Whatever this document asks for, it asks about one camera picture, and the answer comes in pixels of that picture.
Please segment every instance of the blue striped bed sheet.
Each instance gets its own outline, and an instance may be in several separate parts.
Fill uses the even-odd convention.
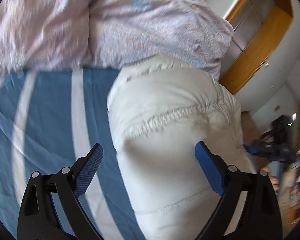
[[[56,173],[100,143],[104,158],[80,203],[105,240],[145,240],[108,124],[106,98],[118,73],[83,68],[0,76],[0,219],[15,238],[31,173]],[[73,234],[58,196],[53,200],[64,230]]]

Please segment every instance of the white puffer jacket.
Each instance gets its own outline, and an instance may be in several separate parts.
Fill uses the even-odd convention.
[[[242,147],[239,103],[189,63],[158,55],[123,68],[108,110],[122,178],[148,240],[195,239],[218,203],[195,158],[197,142],[254,172]]]

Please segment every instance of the silver rivet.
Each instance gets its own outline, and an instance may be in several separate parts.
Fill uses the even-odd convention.
[[[268,173],[267,173],[266,171],[264,171],[264,170],[261,170],[261,171],[260,171],[260,174],[261,174],[262,176],[267,176],[267,175],[268,175]]]
[[[39,172],[35,171],[35,172],[32,173],[31,176],[32,176],[33,178],[36,178],[36,177],[39,176]]]
[[[234,166],[234,165],[230,165],[230,166],[228,167],[228,170],[231,171],[231,172],[236,172],[236,171],[237,171],[237,167]]]
[[[63,174],[67,174],[69,171],[70,171],[70,168],[69,168],[69,167],[64,167],[64,168],[61,170],[61,172],[62,172]]]

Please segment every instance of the blue gripper pad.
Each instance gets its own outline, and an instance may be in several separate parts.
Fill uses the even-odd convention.
[[[80,173],[76,177],[75,184],[76,188],[74,190],[74,195],[78,198],[80,195],[86,193],[94,174],[96,174],[97,169],[103,158],[103,148],[98,145],[94,150],[88,161],[82,167]]]
[[[195,145],[195,157],[197,158],[212,190],[222,197],[225,192],[223,175],[213,161],[212,153],[202,141]]]

